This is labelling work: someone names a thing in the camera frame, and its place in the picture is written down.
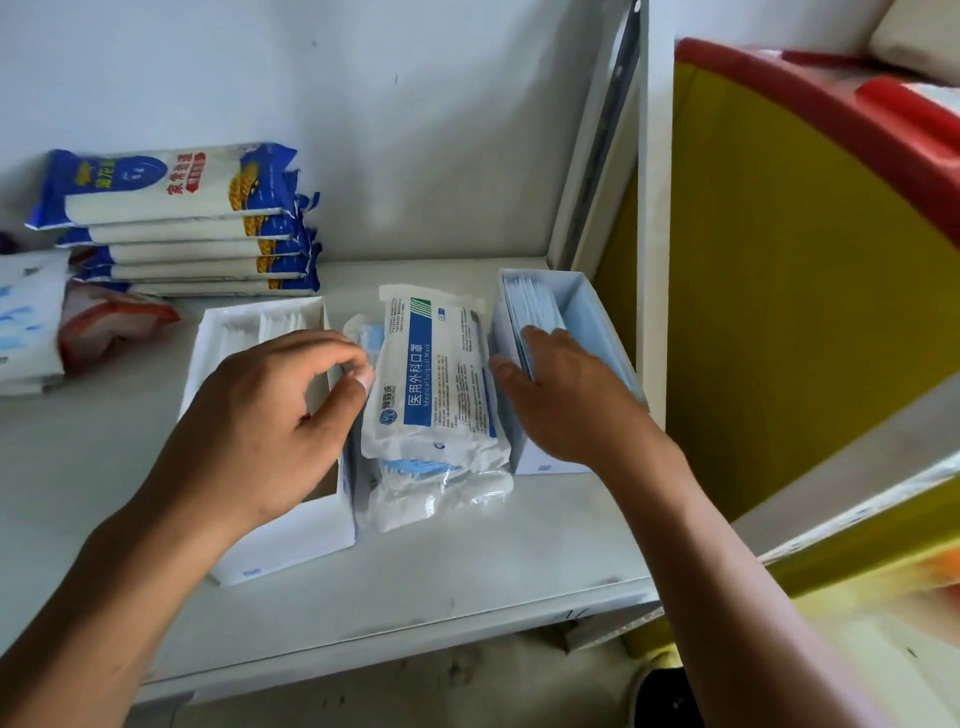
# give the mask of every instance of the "open box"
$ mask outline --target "open box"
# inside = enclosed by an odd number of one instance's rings
[[[324,297],[209,308],[200,322],[180,415],[206,377],[227,356],[299,328],[329,328]],[[339,366],[316,377],[306,392],[316,411],[343,373]],[[237,584],[353,546],[356,524],[349,473],[341,453],[303,502],[244,536],[210,570],[221,586]]]
[[[645,400],[636,380],[630,357],[620,342],[607,310],[583,273],[576,271],[544,271],[502,269],[499,296],[493,310],[490,334],[491,353],[506,354],[520,366],[520,354],[507,306],[504,280],[524,277],[544,284],[557,301],[567,329],[588,352],[603,359],[639,400]],[[510,404],[497,389],[497,405],[503,413],[503,427],[510,440],[510,464],[517,475],[545,473],[589,473],[587,466],[558,460],[544,452],[527,437]]]

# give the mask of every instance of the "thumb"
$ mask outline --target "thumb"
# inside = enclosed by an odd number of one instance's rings
[[[532,410],[540,399],[540,390],[530,377],[523,373],[508,357],[497,354],[490,360],[490,369],[496,377],[496,383],[510,399],[517,415],[521,418]]]
[[[326,396],[324,403],[303,423],[311,439],[319,441],[321,449],[336,453],[343,449],[353,421],[367,401],[373,386],[374,372],[370,364],[354,367],[340,377]]]

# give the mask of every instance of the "white shelf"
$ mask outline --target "white shelf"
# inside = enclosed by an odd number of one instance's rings
[[[408,282],[494,300],[500,268],[542,258],[331,263],[331,323],[382,315]],[[205,305],[188,303],[194,314]],[[196,322],[41,398],[0,401],[0,649],[60,582],[90,529],[136,490],[176,421]],[[506,503],[378,534],[235,587],[205,580],[138,700],[211,699],[656,598],[593,475],[526,476]]]

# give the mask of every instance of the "red edge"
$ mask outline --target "red edge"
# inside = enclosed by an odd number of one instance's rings
[[[851,100],[813,83],[784,61],[707,40],[681,40],[676,60],[728,78],[792,111],[890,184],[960,250],[960,180]]]

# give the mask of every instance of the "shoe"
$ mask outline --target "shoe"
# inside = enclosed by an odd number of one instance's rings
[[[627,728],[705,728],[676,650],[657,655],[636,677]]]

